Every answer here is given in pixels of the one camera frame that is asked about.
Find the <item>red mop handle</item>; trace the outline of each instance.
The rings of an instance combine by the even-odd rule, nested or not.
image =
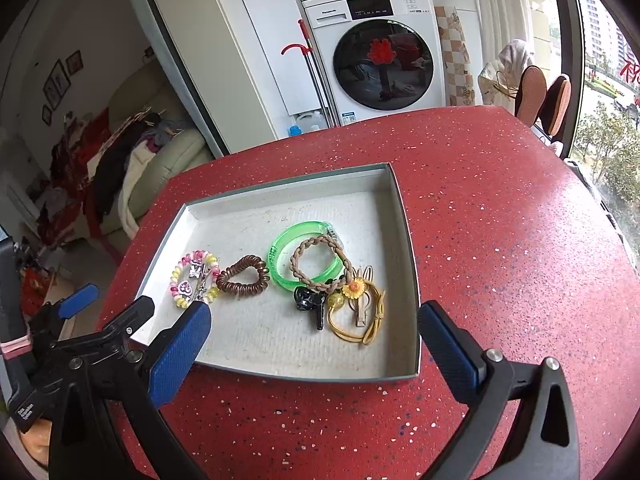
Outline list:
[[[282,49],[282,52],[280,53],[282,56],[284,56],[284,53],[289,50],[290,48],[296,48],[298,47],[301,51],[303,56],[306,56],[306,54],[308,54],[309,52],[311,52],[311,49],[309,49],[309,47],[306,47],[304,45],[300,45],[299,43],[291,43],[290,45],[287,45],[285,48]]]
[[[302,31],[302,35],[305,37],[306,43],[309,44],[309,31],[306,30],[305,20],[298,20],[298,25],[300,26],[300,30]]]

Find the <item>brown slipper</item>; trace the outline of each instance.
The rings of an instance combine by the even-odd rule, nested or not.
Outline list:
[[[516,95],[515,115],[529,128],[532,127],[546,97],[546,79],[537,66],[527,66],[520,78]]]
[[[549,137],[555,136],[566,114],[571,99],[571,81],[565,74],[561,74],[546,92],[545,102],[540,108],[540,122],[542,129]]]

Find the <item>white cabinet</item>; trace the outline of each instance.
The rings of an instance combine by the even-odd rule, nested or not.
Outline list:
[[[155,0],[178,54],[232,153],[276,140],[219,0]]]
[[[298,25],[302,16],[296,0],[243,1],[288,113],[293,115],[319,108],[302,53],[296,49],[284,56],[281,54],[290,43],[305,44]]]

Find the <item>heart charm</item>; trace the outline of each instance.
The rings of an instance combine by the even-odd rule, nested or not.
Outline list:
[[[191,283],[189,283],[187,280],[180,282],[180,284],[178,285],[178,292],[180,293],[181,296],[185,298],[190,298],[191,294],[193,293],[193,289],[191,288]]]

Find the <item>checkered tile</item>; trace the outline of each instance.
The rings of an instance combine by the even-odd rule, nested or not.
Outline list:
[[[471,72],[469,52],[465,34],[456,7],[436,6],[436,19],[442,58],[445,65],[445,81],[450,106],[473,106],[476,104],[474,76]]]

